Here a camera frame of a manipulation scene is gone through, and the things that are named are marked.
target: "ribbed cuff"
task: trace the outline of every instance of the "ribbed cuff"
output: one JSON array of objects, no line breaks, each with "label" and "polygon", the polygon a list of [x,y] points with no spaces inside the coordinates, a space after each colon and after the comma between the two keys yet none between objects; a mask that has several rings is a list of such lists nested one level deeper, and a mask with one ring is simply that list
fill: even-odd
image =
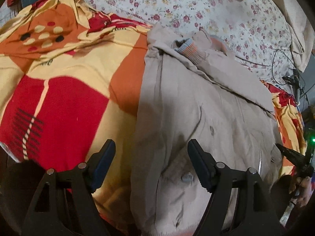
[{"label": "ribbed cuff", "polygon": [[174,50],[188,58],[194,65],[199,64],[204,59],[204,55],[198,51],[198,48],[191,38],[174,41],[178,48]]}]

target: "jacket button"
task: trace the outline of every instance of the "jacket button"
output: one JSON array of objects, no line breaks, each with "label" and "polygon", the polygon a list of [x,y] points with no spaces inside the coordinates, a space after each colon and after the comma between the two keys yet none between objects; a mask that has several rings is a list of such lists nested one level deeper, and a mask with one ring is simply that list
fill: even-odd
[{"label": "jacket button", "polygon": [[215,134],[215,129],[212,126],[210,126],[210,132],[211,132],[211,135]]},{"label": "jacket button", "polygon": [[188,172],[187,174],[182,175],[183,183],[191,183],[192,181],[194,181],[194,176],[192,173]]}]

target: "yellow dot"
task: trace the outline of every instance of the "yellow dot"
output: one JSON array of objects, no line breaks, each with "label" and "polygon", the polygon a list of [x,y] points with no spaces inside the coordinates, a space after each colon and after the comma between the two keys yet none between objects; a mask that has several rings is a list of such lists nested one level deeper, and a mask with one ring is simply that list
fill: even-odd
[{"label": "yellow dot", "polygon": [[62,27],[55,27],[54,28],[54,34],[60,34],[60,33],[62,33],[62,31],[63,31]]},{"label": "yellow dot", "polygon": [[44,26],[38,25],[34,28],[35,33],[40,33],[41,31],[43,31],[45,29]]},{"label": "yellow dot", "polygon": [[42,33],[39,37],[38,37],[38,39],[46,39],[46,38],[48,38],[49,37],[49,33],[48,32],[46,32],[46,33]]},{"label": "yellow dot", "polygon": [[51,45],[53,45],[52,41],[51,40],[47,40],[47,41],[44,41],[43,44],[42,44],[42,48],[48,48],[50,47]]},{"label": "yellow dot", "polygon": [[23,42],[23,45],[30,45],[30,44],[32,44],[33,42],[35,42],[35,39],[34,39],[34,38],[30,38],[30,39],[28,39],[26,42]]}]

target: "orange patch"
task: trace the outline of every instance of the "orange patch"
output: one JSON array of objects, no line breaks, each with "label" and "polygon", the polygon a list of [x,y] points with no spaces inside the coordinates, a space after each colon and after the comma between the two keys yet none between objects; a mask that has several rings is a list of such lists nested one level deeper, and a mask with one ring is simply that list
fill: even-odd
[{"label": "orange patch", "polygon": [[144,73],[144,56],[148,50],[146,36],[141,34],[131,52],[122,61],[111,78],[110,100],[119,108],[137,116],[142,76]]},{"label": "orange patch", "polygon": [[9,56],[23,72],[27,72],[41,55],[63,48],[69,42],[79,42],[78,35],[85,30],[77,23],[71,7],[57,4],[20,26],[1,42],[0,53]]}]

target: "floral fabric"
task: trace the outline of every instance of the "floral fabric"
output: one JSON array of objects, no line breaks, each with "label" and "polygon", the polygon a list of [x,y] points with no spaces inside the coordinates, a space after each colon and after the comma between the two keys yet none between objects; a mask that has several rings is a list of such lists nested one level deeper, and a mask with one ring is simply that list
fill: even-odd
[{"label": "floral fabric", "polygon": [[[205,29],[222,38],[236,60],[260,79],[277,86],[271,74],[275,50],[292,60],[291,34],[272,0],[85,0],[94,8],[146,23],[161,22],[185,34]],[[273,74],[278,82],[290,75],[293,65],[276,53]]]}]

